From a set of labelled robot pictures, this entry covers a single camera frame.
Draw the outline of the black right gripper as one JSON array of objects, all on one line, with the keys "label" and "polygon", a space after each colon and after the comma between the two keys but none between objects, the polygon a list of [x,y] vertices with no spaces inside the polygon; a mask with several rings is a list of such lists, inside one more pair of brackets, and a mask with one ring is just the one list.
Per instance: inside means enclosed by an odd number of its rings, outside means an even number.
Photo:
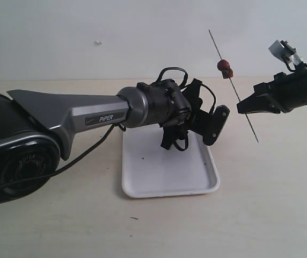
[{"label": "black right gripper", "polygon": [[237,103],[239,114],[291,112],[307,105],[307,69],[278,73],[274,80],[254,86],[254,93]]}]

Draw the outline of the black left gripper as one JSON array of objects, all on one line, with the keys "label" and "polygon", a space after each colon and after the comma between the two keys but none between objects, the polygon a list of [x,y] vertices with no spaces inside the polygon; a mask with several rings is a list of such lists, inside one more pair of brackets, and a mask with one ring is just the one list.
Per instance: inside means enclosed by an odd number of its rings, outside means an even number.
[{"label": "black left gripper", "polygon": [[189,147],[189,131],[202,136],[205,145],[211,146],[213,144],[213,130],[211,129],[213,111],[201,110],[203,100],[200,98],[200,88],[202,87],[212,93],[212,90],[198,79],[193,79],[182,91],[182,95],[191,105],[188,108],[189,114],[181,124],[163,127],[163,138],[160,144],[162,148],[170,149],[173,146],[176,149],[187,149]]}]

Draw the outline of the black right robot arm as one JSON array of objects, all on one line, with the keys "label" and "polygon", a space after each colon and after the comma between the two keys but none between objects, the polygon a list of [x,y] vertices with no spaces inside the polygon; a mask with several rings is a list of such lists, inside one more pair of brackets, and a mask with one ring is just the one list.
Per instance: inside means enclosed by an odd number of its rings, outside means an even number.
[{"label": "black right robot arm", "polygon": [[274,75],[270,82],[253,86],[253,94],[237,104],[240,114],[289,113],[307,105],[307,68],[302,67],[291,74]]}]

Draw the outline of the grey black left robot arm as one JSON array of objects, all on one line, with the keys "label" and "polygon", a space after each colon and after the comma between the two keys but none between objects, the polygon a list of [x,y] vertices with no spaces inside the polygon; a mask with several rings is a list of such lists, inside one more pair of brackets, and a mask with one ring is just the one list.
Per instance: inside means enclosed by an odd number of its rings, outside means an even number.
[{"label": "grey black left robot arm", "polygon": [[11,90],[0,94],[0,203],[25,197],[60,174],[77,134],[108,126],[138,128],[157,124],[169,149],[189,131],[214,143],[210,113],[201,110],[202,83],[172,79],[125,87],[114,96],[49,94]]}]

